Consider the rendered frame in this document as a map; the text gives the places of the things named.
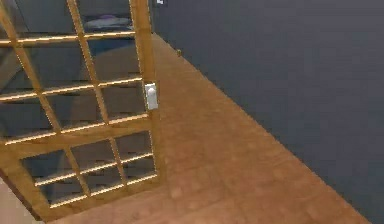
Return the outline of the wooden glass-paned room door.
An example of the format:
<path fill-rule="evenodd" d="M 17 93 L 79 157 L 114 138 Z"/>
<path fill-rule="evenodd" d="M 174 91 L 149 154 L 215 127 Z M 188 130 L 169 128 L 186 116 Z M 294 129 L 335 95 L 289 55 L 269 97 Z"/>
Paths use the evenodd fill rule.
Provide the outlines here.
<path fill-rule="evenodd" d="M 50 222 L 162 179 L 147 0 L 0 0 L 0 176 Z"/>

